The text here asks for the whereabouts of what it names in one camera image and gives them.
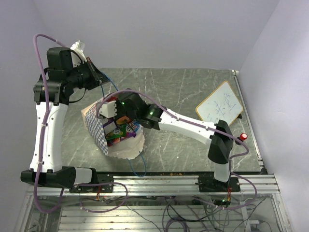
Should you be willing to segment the pink crisps bag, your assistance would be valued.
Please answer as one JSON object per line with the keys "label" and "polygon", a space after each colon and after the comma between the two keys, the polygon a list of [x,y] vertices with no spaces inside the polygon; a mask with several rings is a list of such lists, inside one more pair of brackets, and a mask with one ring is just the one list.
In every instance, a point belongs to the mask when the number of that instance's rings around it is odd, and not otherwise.
{"label": "pink crisps bag", "polygon": [[106,104],[108,102],[116,101],[116,100],[117,100],[117,97],[115,97],[115,96],[112,96],[112,97],[109,97],[109,98],[106,97],[104,104]]}

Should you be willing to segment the checkered paper bag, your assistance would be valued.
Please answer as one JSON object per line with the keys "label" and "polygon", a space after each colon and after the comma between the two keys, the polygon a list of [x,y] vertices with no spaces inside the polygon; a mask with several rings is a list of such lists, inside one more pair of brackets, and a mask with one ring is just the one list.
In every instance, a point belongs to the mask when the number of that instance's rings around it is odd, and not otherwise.
{"label": "checkered paper bag", "polygon": [[[102,98],[82,110],[84,125],[105,156],[127,160],[133,174],[144,177],[147,174],[147,166],[143,156],[146,148],[143,128],[127,117],[117,120],[113,117],[98,119],[96,105],[105,99],[106,95],[103,91]],[[143,174],[138,174],[131,162],[138,156],[142,158],[144,164]]]}

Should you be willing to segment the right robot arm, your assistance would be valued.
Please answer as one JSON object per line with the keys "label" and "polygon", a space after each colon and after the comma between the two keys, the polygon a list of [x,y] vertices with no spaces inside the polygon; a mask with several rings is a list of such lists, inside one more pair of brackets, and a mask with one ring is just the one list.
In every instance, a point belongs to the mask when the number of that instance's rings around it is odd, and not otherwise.
{"label": "right robot arm", "polygon": [[228,123],[189,118],[159,104],[148,104],[138,93],[128,90],[120,92],[116,105],[117,117],[126,116],[144,128],[171,131],[209,145],[208,159],[214,163],[213,187],[218,191],[229,187],[233,139]]}

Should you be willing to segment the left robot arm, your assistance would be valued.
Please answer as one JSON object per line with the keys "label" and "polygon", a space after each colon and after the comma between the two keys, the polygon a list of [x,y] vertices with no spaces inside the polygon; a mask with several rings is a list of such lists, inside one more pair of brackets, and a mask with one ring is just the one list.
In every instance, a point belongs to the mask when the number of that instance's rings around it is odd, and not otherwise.
{"label": "left robot arm", "polygon": [[61,159],[62,129],[70,96],[76,88],[92,90],[104,83],[103,75],[84,55],[84,48],[72,45],[47,51],[48,66],[33,88],[37,112],[35,149],[30,167],[21,172],[21,181],[40,187],[66,188],[81,186],[88,192],[98,188],[93,168],[63,166]]}

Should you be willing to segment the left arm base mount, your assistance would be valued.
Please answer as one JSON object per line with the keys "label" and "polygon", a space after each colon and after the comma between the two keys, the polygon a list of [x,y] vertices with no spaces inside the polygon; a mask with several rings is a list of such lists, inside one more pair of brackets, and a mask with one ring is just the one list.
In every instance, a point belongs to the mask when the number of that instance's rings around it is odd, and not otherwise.
{"label": "left arm base mount", "polygon": [[113,181],[110,174],[98,174],[90,183],[70,188],[69,193],[112,193]]}

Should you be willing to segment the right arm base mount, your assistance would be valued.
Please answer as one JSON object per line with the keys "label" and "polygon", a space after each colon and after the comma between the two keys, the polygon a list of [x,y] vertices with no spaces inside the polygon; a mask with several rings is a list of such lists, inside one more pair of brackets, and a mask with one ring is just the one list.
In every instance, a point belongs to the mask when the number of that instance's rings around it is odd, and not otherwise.
{"label": "right arm base mount", "polygon": [[199,176],[195,184],[199,192],[240,192],[239,179],[230,177],[227,182],[216,180],[212,174]]}

